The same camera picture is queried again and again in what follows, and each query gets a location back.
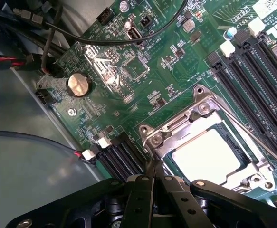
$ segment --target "white label sticker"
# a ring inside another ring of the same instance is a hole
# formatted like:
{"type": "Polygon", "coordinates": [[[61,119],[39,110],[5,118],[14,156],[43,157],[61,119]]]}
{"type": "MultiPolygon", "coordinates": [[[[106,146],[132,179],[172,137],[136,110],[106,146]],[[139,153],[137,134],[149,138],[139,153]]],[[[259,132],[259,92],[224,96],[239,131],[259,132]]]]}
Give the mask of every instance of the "white label sticker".
{"type": "Polygon", "coordinates": [[[264,19],[277,10],[277,0],[260,0],[252,8],[261,19],[264,19]]]}

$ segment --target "motherboard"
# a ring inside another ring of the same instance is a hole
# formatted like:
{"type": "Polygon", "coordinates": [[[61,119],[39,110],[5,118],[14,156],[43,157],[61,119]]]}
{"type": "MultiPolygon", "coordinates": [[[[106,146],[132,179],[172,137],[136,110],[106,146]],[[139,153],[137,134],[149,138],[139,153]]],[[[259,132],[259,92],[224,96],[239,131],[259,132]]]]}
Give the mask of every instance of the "motherboard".
{"type": "MultiPolygon", "coordinates": [[[[83,37],[153,34],[181,3],[116,1],[83,37]]],[[[189,0],[159,36],[77,42],[57,65],[63,73],[44,76],[37,93],[106,178],[126,181],[156,156],[187,183],[206,179],[277,207],[277,161],[251,138],[277,155],[277,0],[189,0]]]]}

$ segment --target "cpu socket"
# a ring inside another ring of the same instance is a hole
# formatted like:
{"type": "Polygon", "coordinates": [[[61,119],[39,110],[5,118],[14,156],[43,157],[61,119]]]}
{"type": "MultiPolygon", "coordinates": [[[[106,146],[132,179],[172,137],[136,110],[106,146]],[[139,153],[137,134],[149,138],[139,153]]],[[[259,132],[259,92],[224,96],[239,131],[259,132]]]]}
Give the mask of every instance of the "cpu socket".
{"type": "Polygon", "coordinates": [[[234,115],[226,102],[202,85],[193,94],[195,103],[163,125],[140,126],[145,151],[162,159],[170,175],[176,166],[189,182],[204,179],[240,193],[274,190],[272,166],[226,115],[234,115]]]}

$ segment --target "white connector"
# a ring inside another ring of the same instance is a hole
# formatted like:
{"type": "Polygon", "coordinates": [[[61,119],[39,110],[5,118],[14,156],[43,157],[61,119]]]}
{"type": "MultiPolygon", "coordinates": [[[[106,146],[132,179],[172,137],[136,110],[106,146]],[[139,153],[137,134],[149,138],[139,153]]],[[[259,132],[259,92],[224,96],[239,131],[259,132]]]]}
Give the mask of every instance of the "white connector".
{"type": "Polygon", "coordinates": [[[91,150],[85,150],[81,154],[87,161],[91,160],[96,156],[96,154],[94,154],[94,152],[91,150]]]}
{"type": "Polygon", "coordinates": [[[229,40],[226,40],[222,45],[220,45],[220,49],[227,58],[235,52],[235,47],[229,40]]]}
{"type": "Polygon", "coordinates": [[[250,34],[253,37],[257,37],[265,29],[265,27],[266,27],[266,25],[262,22],[262,20],[259,17],[253,19],[248,24],[250,34]]]}
{"type": "Polygon", "coordinates": [[[111,141],[106,137],[102,137],[101,139],[99,139],[98,144],[101,146],[102,149],[105,149],[108,146],[112,145],[111,141]]]}

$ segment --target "green circuit board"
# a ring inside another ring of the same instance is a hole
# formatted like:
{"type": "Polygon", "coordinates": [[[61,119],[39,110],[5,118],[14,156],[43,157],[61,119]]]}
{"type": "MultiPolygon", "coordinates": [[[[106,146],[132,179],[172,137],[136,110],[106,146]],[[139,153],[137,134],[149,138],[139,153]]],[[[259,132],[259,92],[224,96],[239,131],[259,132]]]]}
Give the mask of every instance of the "green circuit board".
{"type": "MultiPolygon", "coordinates": [[[[128,3],[130,9],[123,13],[119,9],[120,1],[116,1],[110,7],[115,15],[112,21],[106,26],[95,22],[83,37],[128,39],[125,24],[129,20],[146,36],[164,26],[181,5],[176,0],[129,0],[128,3]],[[152,21],[148,29],[141,24],[146,16],[152,21]]],[[[53,110],[84,149],[96,142],[95,135],[113,139],[126,132],[143,150],[139,126],[147,124],[156,128],[188,107],[194,102],[193,88],[197,84],[223,97],[237,117],[248,124],[214,77],[206,58],[225,41],[223,35],[227,29],[246,29],[257,16],[266,24],[266,30],[276,25],[277,0],[189,0],[186,10],[171,27],[142,45],[97,47],[76,43],[57,62],[66,78],[44,76],[38,85],[45,86],[57,101],[52,105],[53,110]],[[195,23],[190,32],[183,29],[186,12],[190,12],[195,23]],[[75,98],[66,92],[67,77],[76,72],[93,81],[87,97],[75,98]],[[112,82],[111,75],[117,73],[118,82],[112,82]],[[77,115],[70,116],[69,109],[76,109],[77,115]]],[[[277,43],[274,36],[270,39],[270,45],[277,43]]],[[[276,167],[277,184],[277,163],[274,160],[272,163],[276,167]]],[[[275,195],[277,187],[274,192],[250,193],[267,202],[275,195]]]]}

